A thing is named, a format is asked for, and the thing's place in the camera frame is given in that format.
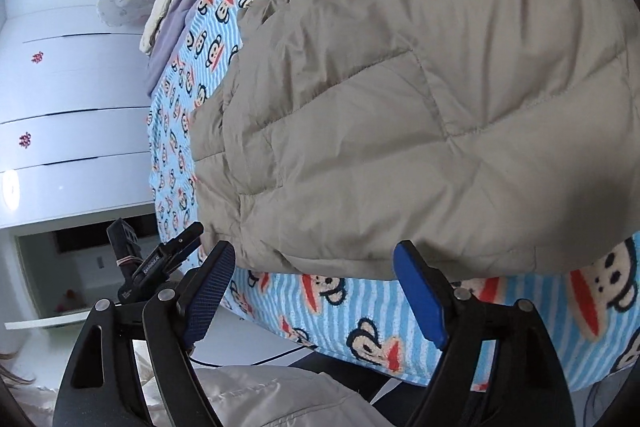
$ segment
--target red flower decal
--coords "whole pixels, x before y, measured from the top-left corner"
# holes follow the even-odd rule
[[[27,149],[27,147],[31,145],[31,134],[27,132],[20,136],[20,141],[18,142],[18,144],[20,144],[20,147],[24,147],[25,149]]]

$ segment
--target white cloth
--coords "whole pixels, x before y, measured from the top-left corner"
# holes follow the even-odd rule
[[[324,373],[239,365],[196,374],[225,427],[392,427],[358,393]],[[171,427],[156,379],[143,391],[153,424]]]
[[[171,0],[156,0],[154,2],[151,15],[149,19],[146,20],[145,30],[140,39],[140,51],[144,54],[151,54],[151,50],[154,48],[154,44],[156,44],[156,35],[160,29],[160,24],[166,17],[170,5]]]

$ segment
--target white wardrobe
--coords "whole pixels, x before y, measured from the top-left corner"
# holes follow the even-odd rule
[[[152,201],[139,40],[92,6],[5,23],[0,229]]]

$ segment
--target blue clamp handle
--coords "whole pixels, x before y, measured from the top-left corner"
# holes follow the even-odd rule
[[[204,338],[236,269],[236,252],[219,241],[180,295],[177,308],[185,321],[184,346]]]
[[[393,263],[422,336],[443,350],[456,315],[452,286],[440,270],[425,263],[411,241],[398,243]]]

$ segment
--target bed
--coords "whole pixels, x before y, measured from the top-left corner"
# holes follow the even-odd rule
[[[241,46],[236,14],[251,0],[198,0],[182,44],[164,68],[148,115],[150,185],[158,227],[169,240],[197,220],[188,114],[218,87]],[[205,54],[207,60],[196,60]],[[633,363],[640,353],[637,247],[640,234],[592,266],[564,276],[472,280],[479,298],[535,303],[572,391]],[[198,266],[199,251],[186,263]],[[440,352],[425,341],[397,282],[237,269],[223,304],[242,317],[320,353],[425,385]],[[485,388],[494,346],[485,343],[475,390]]]

